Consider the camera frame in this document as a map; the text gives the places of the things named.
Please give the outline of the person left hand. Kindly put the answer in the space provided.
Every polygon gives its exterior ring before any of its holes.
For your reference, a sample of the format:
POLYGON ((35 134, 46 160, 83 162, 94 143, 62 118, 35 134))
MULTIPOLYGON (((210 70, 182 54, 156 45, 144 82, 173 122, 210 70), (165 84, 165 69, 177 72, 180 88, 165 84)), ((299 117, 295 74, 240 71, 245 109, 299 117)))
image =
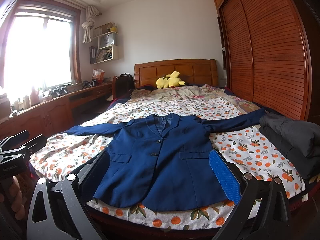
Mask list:
POLYGON ((12 184, 9 187, 9 194, 12 196, 14 201, 12 202, 11 209, 15 213, 15 218, 21 220, 25 216, 25 208, 22 203, 22 192, 20 190, 20 185, 15 176, 12 178, 12 184))

